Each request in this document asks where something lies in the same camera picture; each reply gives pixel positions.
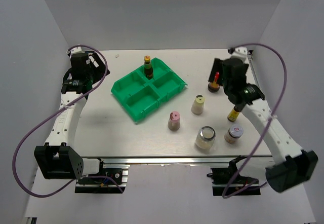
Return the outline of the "red-lid chili sauce jar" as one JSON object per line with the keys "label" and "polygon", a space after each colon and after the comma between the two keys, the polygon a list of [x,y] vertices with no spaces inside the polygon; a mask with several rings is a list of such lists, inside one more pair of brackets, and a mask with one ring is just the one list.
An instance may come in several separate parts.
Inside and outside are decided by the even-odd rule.
{"label": "red-lid chili sauce jar", "polygon": [[216,93],[220,89],[220,85],[217,83],[219,78],[219,72],[216,72],[211,79],[209,79],[208,90],[211,93]]}

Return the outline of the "small brown-cap sauce bottle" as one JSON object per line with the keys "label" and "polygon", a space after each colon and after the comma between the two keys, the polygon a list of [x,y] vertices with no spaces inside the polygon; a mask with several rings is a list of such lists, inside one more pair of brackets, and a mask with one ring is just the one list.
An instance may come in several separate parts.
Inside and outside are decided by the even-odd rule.
{"label": "small brown-cap sauce bottle", "polygon": [[240,110],[237,106],[234,106],[231,112],[228,114],[227,119],[230,122],[235,122],[240,114]]}

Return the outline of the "white-lid spice jar red label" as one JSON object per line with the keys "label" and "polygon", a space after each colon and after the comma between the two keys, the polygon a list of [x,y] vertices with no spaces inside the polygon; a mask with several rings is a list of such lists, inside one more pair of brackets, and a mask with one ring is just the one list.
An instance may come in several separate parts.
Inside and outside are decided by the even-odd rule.
{"label": "white-lid spice jar red label", "polygon": [[224,139],[229,144],[234,144],[244,134],[244,129],[241,125],[233,125],[224,135]]}

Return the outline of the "cream-cap white spice shaker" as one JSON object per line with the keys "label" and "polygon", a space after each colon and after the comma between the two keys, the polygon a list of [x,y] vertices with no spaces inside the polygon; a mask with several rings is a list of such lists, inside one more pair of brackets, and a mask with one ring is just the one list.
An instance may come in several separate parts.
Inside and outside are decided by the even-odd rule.
{"label": "cream-cap white spice shaker", "polygon": [[191,112],[195,115],[201,115],[204,111],[205,98],[202,95],[197,95],[192,107]]}

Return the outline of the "glass jar white powder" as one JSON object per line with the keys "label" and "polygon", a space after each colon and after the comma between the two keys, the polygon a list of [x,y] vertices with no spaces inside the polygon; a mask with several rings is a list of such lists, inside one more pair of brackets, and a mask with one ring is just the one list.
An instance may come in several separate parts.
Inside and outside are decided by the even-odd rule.
{"label": "glass jar white powder", "polygon": [[215,138],[215,130],[210,126],[204,126],[199,129],[195,145],[204,151],[209,151],[214,144]]}

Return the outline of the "dark sauce bottle yellow cap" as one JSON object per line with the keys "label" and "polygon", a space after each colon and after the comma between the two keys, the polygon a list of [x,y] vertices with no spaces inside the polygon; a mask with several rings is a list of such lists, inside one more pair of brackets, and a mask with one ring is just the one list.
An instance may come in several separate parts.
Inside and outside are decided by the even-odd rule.
{"label": "dark sauce bottle yellow cap", "polygon": [[144,56],[144,75],[149,80],[153,78],[153,67],[151,58],[148,55]]}

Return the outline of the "pink-cap brown spice shaker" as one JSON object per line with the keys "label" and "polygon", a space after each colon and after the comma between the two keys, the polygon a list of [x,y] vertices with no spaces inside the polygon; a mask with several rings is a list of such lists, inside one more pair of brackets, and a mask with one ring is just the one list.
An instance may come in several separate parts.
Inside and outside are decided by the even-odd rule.
{"label": "pink-cap brown spice shaker", "polygon": [[172,131],[177,131],[180,128],[180,113],[173,111],[170,113],[168,128]]}

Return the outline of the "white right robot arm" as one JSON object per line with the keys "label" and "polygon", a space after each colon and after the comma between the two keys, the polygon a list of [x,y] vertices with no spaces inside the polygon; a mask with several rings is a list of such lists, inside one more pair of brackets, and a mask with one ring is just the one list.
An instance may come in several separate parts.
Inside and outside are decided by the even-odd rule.
{"label": "white right robot arm", "polygon": [[247,45],[232,47],[228,49],[228,53],[230,54],[228,59],[214,60],[209,81],[217,80],[218,85],[223,87],[225,95],[234,105],[233,111],[242,113],[253,124],[260,138],[248,156],[238,157],[230,162],[229,181],[222,197],[227,199],[251,189],[251,185],[247,184],[236,192],[227,193],[233,182],[239,183],[246,178],[245,168],[261,142],[266,143],[274,160],[272,166],[267,166],[262,171],[266,183],[273,190],[282,193],[309,181],[318,163],[317,154],[314,151],[305,151],[275,117],[286,84],[283,85],[274,108],[270,108],[260,88],[247,83],[246,73],[249,68],[245,62],[248,57]]}

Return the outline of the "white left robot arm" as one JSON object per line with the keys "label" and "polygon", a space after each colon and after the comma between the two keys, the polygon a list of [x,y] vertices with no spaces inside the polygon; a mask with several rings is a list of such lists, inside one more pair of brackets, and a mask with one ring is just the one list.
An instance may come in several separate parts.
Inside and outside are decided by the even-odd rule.
{"label": "white left robot arm", "polygon": [[94,49],[74,46],[68,49],[70,69],[63,77],[61,102],[52,130],[34,156],[45,179],[80,179],[85,175],[101,183],[107,170],[99,159],[81,157],[74,150],[74,138],[81,112],[91,92],[110,73]]}

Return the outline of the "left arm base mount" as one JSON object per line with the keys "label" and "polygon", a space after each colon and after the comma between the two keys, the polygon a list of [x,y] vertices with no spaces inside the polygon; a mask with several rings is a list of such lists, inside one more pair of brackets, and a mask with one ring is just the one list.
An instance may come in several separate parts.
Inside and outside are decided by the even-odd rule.
{"label": "left arm base mount", "polygon": [[99,172],[81,178],[75,184],[76,194],[122,194],[128,182],[129,165],[101,159]]}

